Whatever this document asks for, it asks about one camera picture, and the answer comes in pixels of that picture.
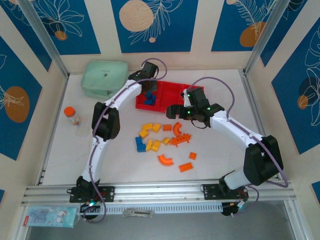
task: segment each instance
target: small box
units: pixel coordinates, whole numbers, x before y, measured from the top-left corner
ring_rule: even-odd
[[[128,80],[128,63],[124,61],[91,61],[85,67],[81,86],[91,98],[112,98]]]

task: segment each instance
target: small bottle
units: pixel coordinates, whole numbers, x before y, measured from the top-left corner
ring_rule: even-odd
[[[64,109],[64,114],[67,116],[68,119],[70,119],[73,125],[79,124],[79,117],[76,113],[76,110],[72,106],[67,106]]]

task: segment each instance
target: white table surface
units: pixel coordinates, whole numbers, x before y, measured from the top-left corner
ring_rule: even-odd
[[[236,120],[253,131],[257,127],[251,112],[243,84],[236,69],[227,70],[170,70],[164,79],[168,82],[191,84],[198,78],[213,76],[226,81],[235,94],[235,105],[230,113]],[[96,102],[103,99],[86,97],[81,88],[81,75],[69,77],[65,97],[62,103],[57,128],[46,165],[43,185],[74,185],[82,174],[88,161],[91,144],[91,121]],[[204,92],[210,104],[218,103],[226,110],[232,99],[224,85],[211,79],[198,83],[204,86]],[[84,119],[81,128],[71,125],[63,109],[73,106]],[[179,147],[161,145],[158,152],[137,152],[135,137],[141,126],[149,122],[160,124],[182,124],[181,131],[192,135],[190,143]],[[211,128],[198,129],[191,122],[182,119],[167,119],[165,113],[140,110],[135,108],[135,101],[125,106],[120,112],[121,130],[113,140],[105,155],[100,183],[136,183],[187,181],[199,179],[218,179],[226,173],[241,167],[244,163],[244,149],[239,149],[223,134]],[[173,133],[151,132],[149,138],[162,140],[173,137]],[[189,159],[190,152],[197,153],[196,160]],[[173,166],[163,166],[158,162],[158,155],[172,158]],[[180,173],[178,166],[192,162],[193,169]]]

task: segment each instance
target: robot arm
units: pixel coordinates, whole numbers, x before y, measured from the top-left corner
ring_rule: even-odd
[[[242,186],[249,184],[258,186],[279,172],[253,137],[268,148],[283,169],[278,142],[273,136],[263,137],[228,116],[219,104],[210,105],[201,87],[185,89],[181,95],[184,98],[184,105],[169,106],[166,109],[166,116],[169,119],[175,119],[178,115],[180,119],[204,123],[206,127],[227,136],[245,151],[243,168],[236,169],[219,180],[219,189],[225,196]]]
[[[107,148],[110,145],[112,139],[114,139],[120,131],[119,111],[128,102],[132,101],[136,96],[138,96],[142,91],[142,86],[140,84],[134,83],[136,83],[135,80],[126,81],[125,85],[120,89],[119,92],[123,90],[125,91],[119,96],[119,98],[117,98],[116,100],[111,98],[104,103],[98,102],[94,107],[92,120],[93,129],[95,128],[98,119],[104,109],[107,106],[109,106],[109,109],[106,111],[106,118],[103,117],[101,119],[101,122],[96,131],[96,136],[93,138],[90,153],[90,156],[92,155],[91,165],[90,159],[88,159],[88,162],[82,173],[82,178],[87,182],[91,181],[89,175],[90,167],[94,182],[96,183],[100,180],[100,169],[106,155]]]

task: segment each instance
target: yellow brick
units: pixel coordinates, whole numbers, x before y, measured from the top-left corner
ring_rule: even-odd
[[[164,145],[168,145],[168,143],[171,142],[171,139],[168,138],[168,137],[165,137],[165,138],[162,140],[162,142],[163,142]]]
[[[151,150],[154,152],[158,152],[160,145],[161,145],[161,141],[155,140],[154,143],[152,144]]]
[[[152,139],[150,138],[150,139],[148,140],[148,144],[147,144],[146,147],[145,147],[145,150],[146,150],[147,152],[149,152],[149,151],[151,150],[151,147],[152,147]]]
[[[140,133],[139,133],[140,137],[142,137],[142,139],[145,139],[146,137],[148,137],[149,132],[145,129],[143,129]]]
[[[143,129],[150,130],[150,129],[152,129],[152,126],[153,126],[152,122],[146,123],[146,124],[142,125],[142,130]]]
[[[159,132],[159,130],[161,129],[161,124],[160,123],[156,123],[155,125],[153,125],[152,130],[157,133]]]

